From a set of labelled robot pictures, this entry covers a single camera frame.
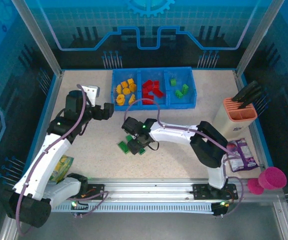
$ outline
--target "beige table surface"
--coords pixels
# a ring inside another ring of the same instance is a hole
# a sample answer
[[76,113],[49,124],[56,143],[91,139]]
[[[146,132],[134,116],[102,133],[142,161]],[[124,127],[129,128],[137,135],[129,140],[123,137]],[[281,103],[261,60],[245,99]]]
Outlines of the beige table surface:
[[[162,110],[161,120],[170,124],[198,125],[200,121],[212,123],[224,98],[234,96],[237,87],[231,70],[193,70],[197,90],[195,109]],[[76,90],[76,84],[96,85],[101,88],[96,104],[110,103],[111,70],[67,70],[58,93],[53,117],[65,107],[66,95]],[[130,111],[130,115],[139,121],[156,118],[157,111]],[[147,148],[142,156],[124,154],[117,146],[125,141],[126,133],[121,129],[124,112],[114,112],[109,120],[91,120],[83,136],[78,136],[66,155],[74,157],[69,172],[92,178],[148,178],[182,179],[208,178],[207,170],[200,163],[190,146],[171,142],[161,142],[158,151]],[[240,137],[246,139],[257,161],[249,130]],[[229,176],[256,178],[260,169],[232,173]]]

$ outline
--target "blue compartment bin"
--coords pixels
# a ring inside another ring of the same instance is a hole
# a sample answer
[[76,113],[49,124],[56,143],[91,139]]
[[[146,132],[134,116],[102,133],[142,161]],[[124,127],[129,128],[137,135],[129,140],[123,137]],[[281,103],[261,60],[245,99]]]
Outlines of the blue compartment bin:
[[[197,91],[191,67],[168,67],[165,75],[170,109],[193,109],[196,107]],[[170,80],[176,79],[176,86],[170,85]],[[176,90],[182,91],[183,85],[188,85],[188,93],[179,99]]]
[[[157,67],[157,68],[140,68],[140,76],[141,76],[141,86],[146,83],[148,80],[159,81],[159,89],[164,93],[164,96],[158,98],[153,92],[150,92],[149,95],[154,95],[154,100],[157,102],[161,109],[168,108],[168,94],[166,91],[166,82],[165,82],[165,68]],[[155,104],[143,104],[143,110],[154,110],[157,109]]]
[[[128,95],[125,95],[125,104],[123,106],[118,106],[116,103],[116,98],[118,96],[116,92],[117,85],[123,81],[127,82],[127,79],[133,79],[134,83],[137,85],[137,91],[131,92]],[[113,70],[113,77],[112,77],[112,89],[111,89],[111,99],[112,103],[115,104],[115,110],[117,111],[125,111],[129,106],[128,101],[132,94],[135,94],[135,99],[141,98],[141,84],[140,84],[140,73],[137,68],[128,68],[128,69],[118,69]],[[137,102],[135,103],[130,110],[141,109],[142,103]]]

